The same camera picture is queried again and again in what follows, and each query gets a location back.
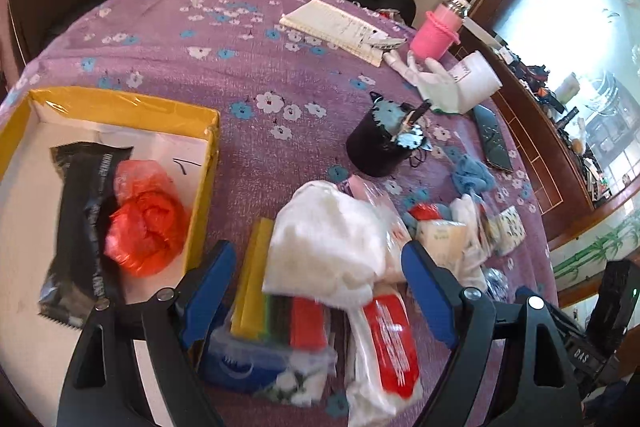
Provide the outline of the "red plastic bag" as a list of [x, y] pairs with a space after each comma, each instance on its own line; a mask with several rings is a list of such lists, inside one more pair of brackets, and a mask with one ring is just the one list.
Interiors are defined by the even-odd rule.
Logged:
[[152, 277], [177, 258], [186, 243], [190, 211], [155, 160], [125, 160], [115, 173], [117, 210], [105, 254], [133, 277]]

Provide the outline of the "yellow cardboard box tray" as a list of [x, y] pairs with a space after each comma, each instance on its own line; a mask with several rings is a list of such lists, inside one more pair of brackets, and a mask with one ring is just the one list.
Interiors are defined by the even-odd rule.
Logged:
[[140, 303], [203, 257], [216, 109], [83, 87], [1, 112], [1, 373], [58, 419], [82, 322], [118, 289]]

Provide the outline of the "blue white bagged cloth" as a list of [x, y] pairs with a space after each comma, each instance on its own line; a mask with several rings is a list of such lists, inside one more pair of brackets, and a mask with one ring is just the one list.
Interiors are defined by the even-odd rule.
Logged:
[[495, 301], [507, 303], [509, 301], [509, 281], [501, 270], [484, 268], [483, 275], [486, 282], [486, 294]]

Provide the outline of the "red white tissue pack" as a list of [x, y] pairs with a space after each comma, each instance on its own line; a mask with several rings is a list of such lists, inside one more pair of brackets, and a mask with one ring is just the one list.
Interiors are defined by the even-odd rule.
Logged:
[[423, 395], [416, 343], [396, 287], [375, 286], [365, 306], [347, 312], [348, 423], [385, 426]]

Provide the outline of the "white cloth towel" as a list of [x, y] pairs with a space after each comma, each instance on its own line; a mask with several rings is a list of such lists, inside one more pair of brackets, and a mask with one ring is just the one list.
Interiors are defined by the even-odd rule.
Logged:
[[390, 207], [356, 199], [328, 181], [307, 182], [274, 220], [262, 291], [342, 310], [362, 307], [376, 284], [405, 280], [400, 254], [407, 242]]

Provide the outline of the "wooden window sill ledge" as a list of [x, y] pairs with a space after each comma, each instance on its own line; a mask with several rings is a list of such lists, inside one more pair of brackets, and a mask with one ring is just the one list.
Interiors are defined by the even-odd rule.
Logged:
[[603, 205], [594, 207], [573, 152], [528, 90], [508, 66], [467, 29], [462, 29], [460, 39], [461, 43], [454, 46], [451, 53], [462, 58], [474, 51], [480, 52], [502, 82], [492, 101], [521, 150], [551, 249], [586, 233], [639, 194], [639, 181], [634, 180]]

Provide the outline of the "open paper notebook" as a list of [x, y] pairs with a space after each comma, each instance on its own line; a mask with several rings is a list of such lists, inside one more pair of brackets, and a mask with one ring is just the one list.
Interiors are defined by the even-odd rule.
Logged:
[[334, 44], [375, 67], [381, 65], [385, 52], [397, 50], [407, 43], [406, 38], [390, 36], [321, 0], [310, 0], [282, 15], [280, 24]]

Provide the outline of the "black snack packet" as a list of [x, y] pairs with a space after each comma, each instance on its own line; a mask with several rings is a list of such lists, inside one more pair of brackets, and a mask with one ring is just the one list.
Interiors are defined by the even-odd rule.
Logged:
[[40, 289], [39, 314], [82, 329], [101, 299], [122, 301], [115, 261], [105, 254], [111, 215], [117, 210], [114, 179], [130, 147], [74, 142], [52, 147], [63, 182], [55, 254]]

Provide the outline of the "light blue knitted cloth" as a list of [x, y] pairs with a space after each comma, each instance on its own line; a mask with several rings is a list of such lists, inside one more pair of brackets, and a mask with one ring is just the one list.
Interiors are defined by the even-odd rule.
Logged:
[[451, 180], [460, 195], [482, 195], [495, 190], [496, 180], [484, 162], [468, 154], [459, 157], [454, 164]]

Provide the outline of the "lemon print tissue pack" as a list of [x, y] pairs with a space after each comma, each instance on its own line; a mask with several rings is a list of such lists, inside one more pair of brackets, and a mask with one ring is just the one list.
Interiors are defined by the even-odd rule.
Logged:
[[526, 237], [520, 214], [514, 206], [488, 216], [484, 230], [491, 254], [499, 257], [511, 254]]

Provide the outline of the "blue white tissue box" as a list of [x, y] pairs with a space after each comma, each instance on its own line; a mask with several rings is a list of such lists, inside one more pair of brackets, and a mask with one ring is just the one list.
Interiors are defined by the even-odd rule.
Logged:
[[243, 340], [228, 327], [214, 329], [201, 358], [200, 376], [207, 384], [264, 398], [274, 403], [311, 407], [319, 403], [326, 381], [335, 374], [332, 347], [304, 351]]

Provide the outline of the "black cylindrical electric motor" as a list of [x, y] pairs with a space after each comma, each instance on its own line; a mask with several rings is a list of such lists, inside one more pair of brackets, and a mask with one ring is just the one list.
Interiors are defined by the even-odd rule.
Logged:
[[359, 171], [372, 178], [390, 176], [404, 161], [419, 166], [433, 150], [421, 118], [432, 103], [396, 103], [370, 93], [371, 107], [346, 140], [346, 153]]

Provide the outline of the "cream tissue pack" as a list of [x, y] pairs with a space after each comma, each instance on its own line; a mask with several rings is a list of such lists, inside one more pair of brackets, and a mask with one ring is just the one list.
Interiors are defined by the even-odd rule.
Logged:
[[468, 227], [448, 220], [420, 221], [416, 239], [435, 265], [449, 270], [457, 279], [461, 275], [463, 256], [468, 246]]

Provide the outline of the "pink rose tissue pack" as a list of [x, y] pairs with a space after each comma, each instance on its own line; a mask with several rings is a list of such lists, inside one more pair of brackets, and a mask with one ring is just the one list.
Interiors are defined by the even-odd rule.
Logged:
[[353, 198], [368, 202], [378, 217], [384, 232], [386, 256], [384, 281], [404, 283], [406, 278], [401, 268], [402, 248], [411, 241], [411, 236], [390, 196], [374, 183], [353, 174], [347, 179]]

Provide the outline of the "bagged colourful sponge cloths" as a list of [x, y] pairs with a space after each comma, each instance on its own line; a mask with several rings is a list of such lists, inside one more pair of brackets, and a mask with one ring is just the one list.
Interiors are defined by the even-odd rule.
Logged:
[[468, 194], [456, 198], [450, 205], [451, 218], [448, 221], [464, 223], [468, 227], [468, 241], [463, 256], [461, 275], [457, 279], [463, 287], [476, 287], [486, 291], [482, 266], [489, 254], [480, 240], [480, 216], [477, 205]]

